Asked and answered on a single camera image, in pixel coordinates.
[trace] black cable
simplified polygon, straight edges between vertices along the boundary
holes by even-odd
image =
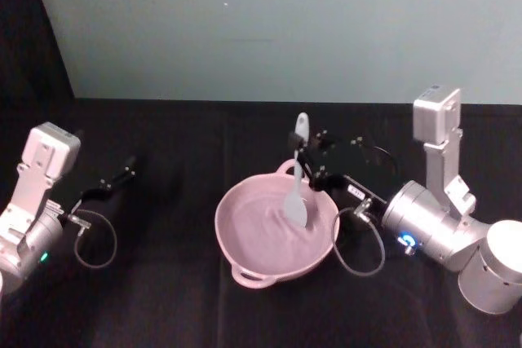
[[[388,150],[385,150],[384,148],[379,147],[379,146],[370,146],[368,144],[362,143],[361,141],[359,141],[358,143],[363,148],[372,148],[372,149],[380,151],[384,155],[386,155],[390,159],[391,163],[393,164],[393,174],[396,176],[400,176],[399,162]]]

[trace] cable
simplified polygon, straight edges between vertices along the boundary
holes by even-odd
[[[98,214],[95,211],[91,211],[89,209],[77,209],[76,212],[80,212],[83,214],[92,214],[92,215],[102,219],[104,222],[106,222],[108,225],[108,228],[111,230],[111,232],[113,234],[114,250],[113,250],[113,254],[111,255],[110,259],[107,262],[104,262],[103,264],[99,264],[99,265],[90,264],[89,262],[86,262],[78,253],[78,245],[80,243],[80,238],[82,238],[82,235],[80,235],[74,241],[74,256],[76,256],[76,259],[78,260],[78,262],[80,262],[80,264],[82,264],[84,267],[89,268],[89,269],[102,269],[102,268],[108,267],[114,261],[114,258],[116,257],[116,252],[117,252],[117,235],[116,235],[116,230],[114,230],[114,226],[104,215]]]
[[[363,148],[370,148],[382,152],[391,161],[391,164],[393,165],[393,174],[400,176],[399,162],[388,150],[385,150],[384,148],[379,146],[373,146],[370,144],[363,143],[362,141],[359,142],[359,145]]]
[[[334,251],[335,251],[335,254],[337,255],[337,258],[339,259],[339,261],[341,262],[343,267],[348,272],[350,272],[351,274],[353,274],[355,276],[359,276],[359,277],[370,277],[370,276],[378,274],[382,270],[382,268],[384,267],[384,262],[386,260],[386,251],[384,250],[383,238],[381,238],[380,234],[378,233],[377,229],[375,228],[375,225],[371,222],[371,220],[368,220],[366,223],[369,225],[369,227],[374,232],[375,238],[377,239],[377,242],[378,242],[378,246],[381,249],[381,262],[378,264],[378,267],[376,267],[372,271],[361,272],[361,271],[356,271],[356,270],[350,268],[348,266],[348,264],[346,264],[345,261],[343,260],[343,256],[341,256],[341,253],[339,252],[337,244],[335,243],[335,223],[337,222],[337,219],[341,217],[341,214],[343,214],[347,211],[353,212],[354,210],[355,209],[352,207],[347,207],[347,208],[341,209],[339,212],[337,212],[335,214],[334,222],[332,224],[332,243],[334,244]]]

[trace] plastic spoon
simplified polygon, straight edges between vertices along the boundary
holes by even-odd
[[[300,113],[297,117],[297,123],[295,124],[295,133],[304,138],[305,143],[308,142],[309,136],[308,126],[308,115],[306,113]],[[307,207],[301,198],[301,181],[303,179],[303,168],[297,162],[298,152],[294,153],[295,166],[294,166],[294,186],[290,193],[285,197],[284,211],[285,216],[292,223],[297,224],[301,227],[307,225]]]

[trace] blue led light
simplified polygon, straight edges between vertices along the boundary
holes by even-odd
[[[403,234],[400,238],[412,248],[417,244],[417,241],[410,234]]]

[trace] bowl handle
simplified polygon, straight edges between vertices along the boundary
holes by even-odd
[[[277,282],[277,279],[273,276],[244,271],[238,265],[232,265],[232,277],[237,283],[248,289],[265,289]]]
[[[286,174],[288,170],[293,168],[295,166],[295,159],[289,159],[288,161],[284,161],[281,166],[279,166],[279,169],[277,169],[276,173],[279,174]]]

